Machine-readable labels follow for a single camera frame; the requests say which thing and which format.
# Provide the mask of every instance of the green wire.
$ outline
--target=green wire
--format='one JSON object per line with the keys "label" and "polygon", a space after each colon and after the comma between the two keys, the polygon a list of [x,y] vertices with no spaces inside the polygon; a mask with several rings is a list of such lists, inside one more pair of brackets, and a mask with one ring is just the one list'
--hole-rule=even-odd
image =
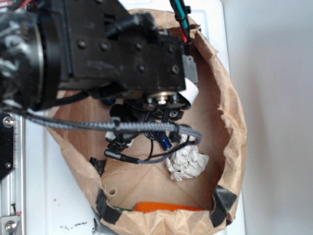
{"label": "green wire", "polygon": [[[181,6],[179,0],[174,0],[174,1],[175,1],[175,3],[176,3],[177,9],[178,9],[178,11],[179,11],[181,17],[184,18],[184,17],[186,16],[186,15],[185,15],[185,11],[183,10],[183,8],[182,8],[182,6]],[[187,20],[184,20],[184,21],[183,21],[183,24],[184,24],[184,27],[185,27],[185,28],[188,28]]]}

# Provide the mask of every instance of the black tape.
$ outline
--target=black tape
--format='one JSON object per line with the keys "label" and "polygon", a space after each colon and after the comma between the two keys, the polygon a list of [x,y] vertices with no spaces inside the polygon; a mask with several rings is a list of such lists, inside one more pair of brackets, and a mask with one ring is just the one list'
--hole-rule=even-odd
{"label": "black tape", "polygon": [[214,227],[221,225],[227,217],[230,209],[234,205],[238,196],[231,191],[217,186],[214,195],[216,206],[215,210],[211,214],[211,221]]}
{"label": "black tape", "polygon": [[122,215],[122,212],[109,207],[103,190],[99,190],[96,204],[100,217],[110,224],[115,224]]}

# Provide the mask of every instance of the cable tie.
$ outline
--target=cable tie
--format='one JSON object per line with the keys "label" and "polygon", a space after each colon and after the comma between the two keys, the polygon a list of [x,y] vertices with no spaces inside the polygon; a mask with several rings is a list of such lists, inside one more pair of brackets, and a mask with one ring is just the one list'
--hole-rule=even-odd
{"label": "cable tie", "polygon": [[175,20],[177,20],[178,22],[182,22],[182,21],[186,20],[187,18],[188,18],[188,16],[178,17],[177,14],[175,14]]}

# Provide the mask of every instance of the black electrical tape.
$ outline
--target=black electrical tape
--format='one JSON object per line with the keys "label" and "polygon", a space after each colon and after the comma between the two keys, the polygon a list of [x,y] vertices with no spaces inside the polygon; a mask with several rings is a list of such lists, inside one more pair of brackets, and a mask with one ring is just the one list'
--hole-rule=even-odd
{"label": "black electrical tape", "polygon": [[227,214],[236,202],[238,196],[218,185],[214,193],[214,198],[216,201],[216,206],[211,214],[211,220],[213,226],[217,227],[224,222]]}

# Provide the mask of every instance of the metal plate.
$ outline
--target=metal plate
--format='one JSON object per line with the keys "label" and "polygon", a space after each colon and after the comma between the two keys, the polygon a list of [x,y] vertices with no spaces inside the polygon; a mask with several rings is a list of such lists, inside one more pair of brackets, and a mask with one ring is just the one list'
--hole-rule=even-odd
{"label": "metal plate", "polygon": [[0,113],[0,182],[13,169],[14,128],[4,126],[4,120],[12,118],[9,114]]}

